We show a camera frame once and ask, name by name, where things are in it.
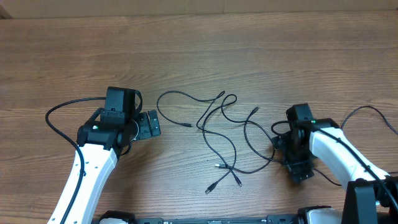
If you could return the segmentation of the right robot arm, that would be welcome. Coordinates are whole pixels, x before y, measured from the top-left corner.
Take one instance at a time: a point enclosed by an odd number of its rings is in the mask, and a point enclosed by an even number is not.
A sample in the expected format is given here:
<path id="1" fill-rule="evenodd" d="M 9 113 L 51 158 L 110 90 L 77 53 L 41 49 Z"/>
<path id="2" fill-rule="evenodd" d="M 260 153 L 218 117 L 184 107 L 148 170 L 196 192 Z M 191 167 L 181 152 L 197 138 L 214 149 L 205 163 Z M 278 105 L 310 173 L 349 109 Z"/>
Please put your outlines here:
<path id="1" fill-rule="evenodd" d="M 343 128 L 331 118 L 315 119 L 308 104 L 286 111 L 289 131 L 272 138 L 282 153 L 294 182 L 313 177 L 318 158 L 345 191 L 341 211 L 331 206 L 300 208 L 295 215 L 278 215 L 277 223 L 397 223 L 397 177 L 378 168 L 345 137 Z"/>

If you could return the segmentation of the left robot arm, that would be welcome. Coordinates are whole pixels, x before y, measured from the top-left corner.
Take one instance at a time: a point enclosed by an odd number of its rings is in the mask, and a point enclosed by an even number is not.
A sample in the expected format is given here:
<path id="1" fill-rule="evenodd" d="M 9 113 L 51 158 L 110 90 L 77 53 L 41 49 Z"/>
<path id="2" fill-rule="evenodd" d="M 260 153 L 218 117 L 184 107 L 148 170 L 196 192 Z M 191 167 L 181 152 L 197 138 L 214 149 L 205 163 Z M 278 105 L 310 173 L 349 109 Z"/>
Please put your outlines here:
<path id="1" fill-rule="evenodd" d="M 119 158 L 134 142 L 161 134 L 157 112 L 142 111 L 139 90 L 110 86 L 103 100 L 104 107 L 79 127 L 76 140 L 48 123 L 75 148 L 70 175 L 49 223 L 91 223 Z"/>

